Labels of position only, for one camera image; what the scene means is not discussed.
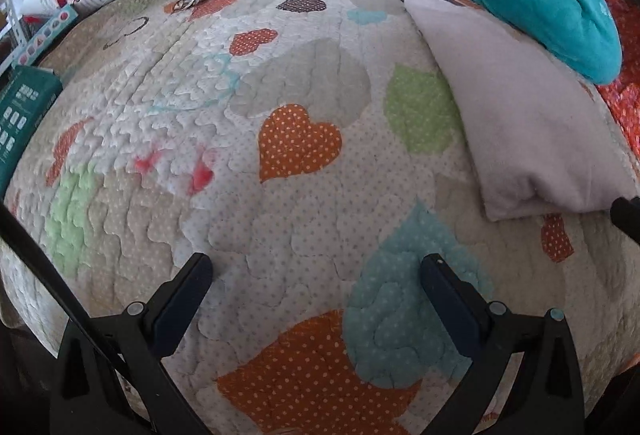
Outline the green cardboard box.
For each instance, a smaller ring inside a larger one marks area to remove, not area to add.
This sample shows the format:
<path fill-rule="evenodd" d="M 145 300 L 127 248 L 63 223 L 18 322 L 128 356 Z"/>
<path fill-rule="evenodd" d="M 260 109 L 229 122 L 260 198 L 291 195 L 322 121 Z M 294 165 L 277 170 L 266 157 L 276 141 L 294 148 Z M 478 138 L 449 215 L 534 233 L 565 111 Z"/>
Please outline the green cardboard box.
<path fill-rule="evenodd" d="M 1 93 L 1 196 L 30 138 L 62 90 L 62 82 L 49 70 L 21 65 L 13 70 Z"/>

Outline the heart patterned quilt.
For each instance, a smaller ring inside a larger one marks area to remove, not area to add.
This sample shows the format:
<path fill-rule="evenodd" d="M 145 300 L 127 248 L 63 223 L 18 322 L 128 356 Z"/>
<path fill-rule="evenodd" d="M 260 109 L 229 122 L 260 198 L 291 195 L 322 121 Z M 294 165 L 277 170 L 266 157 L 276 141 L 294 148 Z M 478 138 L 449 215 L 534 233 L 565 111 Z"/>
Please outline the heart patterned quilt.
<path fill-rule="evenodd" d="M 469 368 L 421 292 L 565 311 L 593 406 L 639 351 L 639 249 L 607 213 L 488 221 L 401 0 L 115 0 L 44 59 L 63 89 L 4 202 L 90 314 L 195 252 L 166 368 L 216 434 L 416 434 Z"/>

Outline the light blue flat package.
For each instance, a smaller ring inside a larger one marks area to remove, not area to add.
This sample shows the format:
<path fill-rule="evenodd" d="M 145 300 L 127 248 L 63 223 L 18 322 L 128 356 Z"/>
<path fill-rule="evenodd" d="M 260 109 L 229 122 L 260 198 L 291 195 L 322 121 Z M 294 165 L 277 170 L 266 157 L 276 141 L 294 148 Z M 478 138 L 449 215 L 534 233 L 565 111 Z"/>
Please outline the light blue flat package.
<path fill-rule="evenodd" d="M 13 66 L 31 66 L 47 51 L 55 39 L 68 31 L 78 19 L 78 13 L 74 7 L 67 4 L 60 8 L 55 15 L 29 39 L 25 47 L 17 51 Z"/>

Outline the teal plush cushion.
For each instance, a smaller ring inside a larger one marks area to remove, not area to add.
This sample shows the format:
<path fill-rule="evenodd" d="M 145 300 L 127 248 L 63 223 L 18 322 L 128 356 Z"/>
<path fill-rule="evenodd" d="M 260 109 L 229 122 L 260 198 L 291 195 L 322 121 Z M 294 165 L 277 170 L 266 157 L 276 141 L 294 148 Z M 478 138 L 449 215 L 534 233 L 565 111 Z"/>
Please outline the teal plush cushion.
<path fill-rule="evenodd" d="M 597 85 L 620 75 L 623 51 L 605 0 L 472 0 Z"/>

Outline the white metal shelf rack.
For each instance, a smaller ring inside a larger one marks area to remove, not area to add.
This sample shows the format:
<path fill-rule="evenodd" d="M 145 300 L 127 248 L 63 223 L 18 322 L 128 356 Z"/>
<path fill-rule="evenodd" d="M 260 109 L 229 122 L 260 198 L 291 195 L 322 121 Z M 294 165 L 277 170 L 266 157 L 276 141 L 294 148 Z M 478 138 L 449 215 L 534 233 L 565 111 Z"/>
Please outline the white metal shelf rack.
<path fill-rule="evenodd" d="M 27 45 L 28 38 L 25 33 L 25 25 L 18 14 L 13 0 L 1 0 L 1 20 L 4 25 L 1 28 L 1 69 L 0 74 L 6 73 L 11 68 L 18 54 Z"/>

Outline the pale pink garment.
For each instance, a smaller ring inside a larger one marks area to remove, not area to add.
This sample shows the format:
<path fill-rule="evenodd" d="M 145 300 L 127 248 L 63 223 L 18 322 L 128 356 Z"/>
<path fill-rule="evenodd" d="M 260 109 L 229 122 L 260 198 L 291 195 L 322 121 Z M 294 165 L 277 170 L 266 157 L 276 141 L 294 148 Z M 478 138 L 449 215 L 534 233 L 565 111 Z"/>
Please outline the pale pink garment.
<path fill-rule="evenodd" d="M 457 103 L 490 221 L 606 210 L 637 181 L 587 83 L 455 0 L 405 0 Z"/>

